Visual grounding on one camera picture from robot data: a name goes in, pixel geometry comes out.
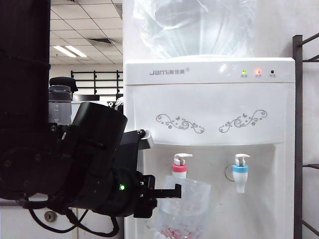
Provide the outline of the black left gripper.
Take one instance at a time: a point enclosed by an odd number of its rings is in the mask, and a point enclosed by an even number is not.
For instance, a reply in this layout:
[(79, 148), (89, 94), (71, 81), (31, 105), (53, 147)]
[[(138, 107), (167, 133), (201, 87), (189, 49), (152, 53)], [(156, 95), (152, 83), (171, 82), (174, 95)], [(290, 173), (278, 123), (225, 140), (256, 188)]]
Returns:
[(157, 207), (156, 198), (181, 198), (182, 186), (175, 184), (174, 189), (155, 189), (155, 176), (142, 175), (137, 187), (137, 202), (134, 207), (134, 218), (149, 219)]

